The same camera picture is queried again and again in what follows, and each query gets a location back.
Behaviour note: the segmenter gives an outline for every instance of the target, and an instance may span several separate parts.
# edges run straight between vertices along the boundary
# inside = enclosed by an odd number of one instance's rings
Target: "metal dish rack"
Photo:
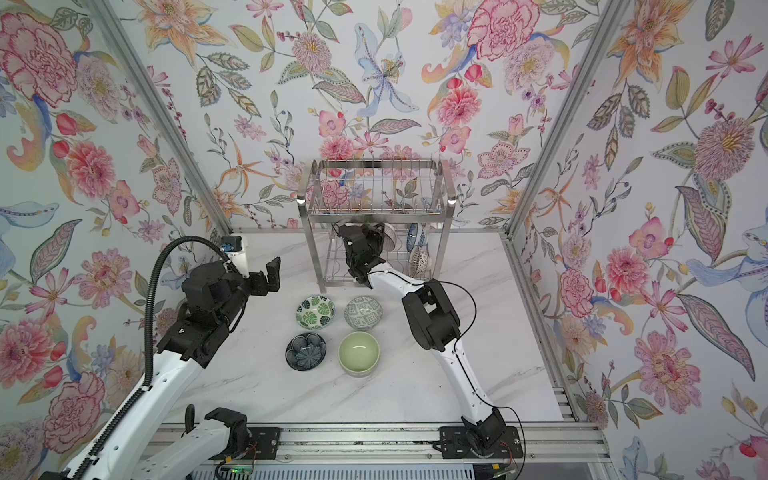
[[[324,190],[328,190],[330,202],[323,194],[316,194]],[[314,161],[296,202],[321,293],[328,286],[359,285],[347,271],[342,240],[329,228],[335,223],[392,224],[397,235],[395,249],[382,252],[382,258],[405,274],[409,274],[406,236],[410,224],[424,224],[428,239],[439,231],[437,252],[432,255],[426,247],[432,265],[420,276],[423,280],[438,277],[456,205],[448,161]],[[329,231],[324,262],[315,242],[316,224],[325,224]]]

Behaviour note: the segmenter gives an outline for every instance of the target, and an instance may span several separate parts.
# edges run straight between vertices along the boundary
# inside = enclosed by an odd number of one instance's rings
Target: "marble surface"
[[[318,233],[324,252],[327,234]],[[282,258],[281,287],[266,297],[251,297],[237,331],[171,410],[167,422],[183,422],[194,403],[197,416],[216,407],[245,413],[250,422],[456,422],[461,413],[440,365],[412,338],[400,299],[360,287],[330,287],[336,316],[319,331],[328,353],[309,372],[292,370],[285,345],[302,332],[294,312],[318,293],[302,233],[248,235],[252,271]],[[562,420],[498,233],[451,233],[440,280],[463,285],[478,304],[478,319],[463,339],[472,368],[497,406],[511,406],[523,421]],[[462,331],[472,320],[472,301],[459,288],[445,291],[461,317]],[[339,342],[353,329],[344,306],[358,295],[374,296],[384,309],[369,332],[381,346],[371,376],[353,378],[342,370]],[[514,421],[509,410],[502,410]]]

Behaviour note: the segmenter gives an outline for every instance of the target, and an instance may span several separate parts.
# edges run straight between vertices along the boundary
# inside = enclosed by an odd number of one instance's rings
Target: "floral wallpaper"
[[[454,225],[504,226],[601,8],[599,0],[111,4],[236,229],[297,227],[296,190],[323,158],[446,159],[459,195]],[[388,207],[428,200],[413,189],[415,173],[399,170]],[[365,174],[330,171],[326,205],[381,197]]]
[[[766,15],[633,0],[515,232],[627,480],[768,479]]]
[[[79,2],[0,2],[0,479],[59,470],[139,380],[147,278],[170,239],[215,237]],[[184,246],[155,336],[208,252]]]

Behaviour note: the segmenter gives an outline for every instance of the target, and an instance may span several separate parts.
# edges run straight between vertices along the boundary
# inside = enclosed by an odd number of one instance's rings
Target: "black corrugated hose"
[[[149,279],[149,287],[147,288],[147,304],[144,307],[144,382],[141,384],[141,386],[147,387],[147,389],[151,385],[152,377],[154,375],[152,350],[154,348],[154,293],[157,289],[157,281],[160,277],[160,271],[163,269],[165,260],[168,258],[168,255],[170,255],[170,252],[182,243],[186,242],[198,242],[202,243],[206,247],[209,247],[218,253],[222,260],[224,260],[225,263],[229,263],[230,266],[237,272],[237,268],[230,262],[230,258],[227,257],[227,254],[223,250],[221,250],[221,247],[203,237],[197,237],[194,235],[179,237],[176,240],[172,240],[163,249],[163,251],[160,252],[160,256],[157,257],[157,261],[154,263],[152,275]],[[120,409],[112,416],[107,426],[105,426],[101,431],[101,434],[94,443],[93,448],[88,452],[88,457],[83,460],[77,471],[75,471],[74,475],[72,476],[74,480],[80,480],[83,478],[85,471],[88,470],[88,467],[90,467],[91,464],[93,464],[93,459],[91,457],[95,457],[101,451],[101,449],[104,448],[104,444],[107,442],[109,435],[111,435],[115,427],[118,426],[118,423],[120,423],[128,410],[131,409],[133,404],[135,404],[136,401],[139,400],[139,397],[141,397],[141,395],[146,391],[147,390],[144,388],[139,388],[136,390],[134,394],[131,395],[131,397],[125,403],[123,403]]]

